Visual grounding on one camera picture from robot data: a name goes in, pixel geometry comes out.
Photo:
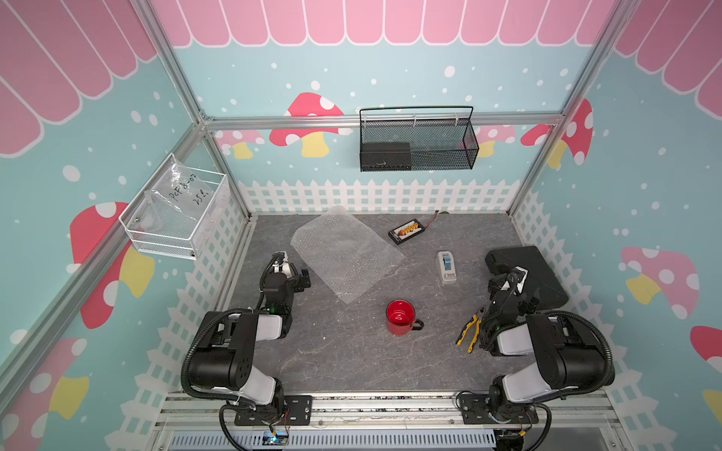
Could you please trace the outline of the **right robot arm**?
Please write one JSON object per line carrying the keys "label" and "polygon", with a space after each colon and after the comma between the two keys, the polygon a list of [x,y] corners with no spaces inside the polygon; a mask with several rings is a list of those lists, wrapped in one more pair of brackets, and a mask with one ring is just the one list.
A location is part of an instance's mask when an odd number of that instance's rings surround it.
{"label": "right robot arm", "polygon": [[569,311],[540,311],[541,293],[526,291],[527,276],[527,270],[515,267],[490,280],[491,302],[479,310],[469,347],[534,358],[491,383],[485,410],[498,423],[525,418],[550,400],[590,394],[616,377],[611,346],[597,326]]}

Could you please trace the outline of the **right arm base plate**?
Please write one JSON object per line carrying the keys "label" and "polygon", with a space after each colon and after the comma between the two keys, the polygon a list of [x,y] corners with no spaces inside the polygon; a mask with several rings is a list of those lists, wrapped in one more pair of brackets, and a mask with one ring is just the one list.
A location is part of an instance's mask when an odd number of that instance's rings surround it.
{"label": "right arm base plate", "polygon": [[454,404],[466,425],[530,426],[539,423],[533,406],[508,402],[504,396],[463,391],[455,396]]}

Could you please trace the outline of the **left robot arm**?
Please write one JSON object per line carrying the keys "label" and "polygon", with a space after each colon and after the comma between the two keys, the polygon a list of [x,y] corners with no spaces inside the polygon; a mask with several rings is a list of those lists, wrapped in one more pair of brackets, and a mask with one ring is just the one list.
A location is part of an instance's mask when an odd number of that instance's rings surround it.
{"label": "left robot arm", "polygon": [[255,349],[289,334],[294,295],[310,287],[307,270],[297,270],[287,253],[274,253],[259,278],[254,307],[211,311],[201,321],[180,369],[184,393],[221,400],[268,425],[279,422],[288,411],[282,382],[254,366]]}

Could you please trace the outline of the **red enamel mug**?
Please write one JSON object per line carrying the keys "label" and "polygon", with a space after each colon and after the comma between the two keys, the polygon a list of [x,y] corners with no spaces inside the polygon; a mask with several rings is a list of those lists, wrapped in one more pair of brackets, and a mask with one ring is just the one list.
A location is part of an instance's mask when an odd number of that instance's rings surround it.
{"label": "red enamel mug", "polygon": [[391,302],[385,310],[385,318],[387,330],[393,336],[404,336],[412,331],[421,331],[425,327],[425,323],[417,318],[413,304],[404,300]]}

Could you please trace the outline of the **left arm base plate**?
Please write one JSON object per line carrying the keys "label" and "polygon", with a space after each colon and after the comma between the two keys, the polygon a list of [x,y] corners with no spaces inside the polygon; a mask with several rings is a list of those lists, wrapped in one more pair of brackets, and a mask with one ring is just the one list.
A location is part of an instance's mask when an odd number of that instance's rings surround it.
{"label": "left arm base plate", "polygon": [[285,396],[283,402],[275,400],[258,406],[255,411],[242,408],[235,413],[233,424],[237,427],[308,426],[312,407],[312,396]]}

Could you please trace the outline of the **clear bubble wrap sheet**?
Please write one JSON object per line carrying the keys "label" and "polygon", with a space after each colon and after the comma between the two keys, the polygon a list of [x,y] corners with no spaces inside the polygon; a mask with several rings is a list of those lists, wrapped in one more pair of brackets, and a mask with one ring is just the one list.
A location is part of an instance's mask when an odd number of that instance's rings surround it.
{"label": "clear bubble wrap sheet", "polygon": [[342,206],[299,227],[291,245],[345,304],[360,298],[404,261],[400,251]]}

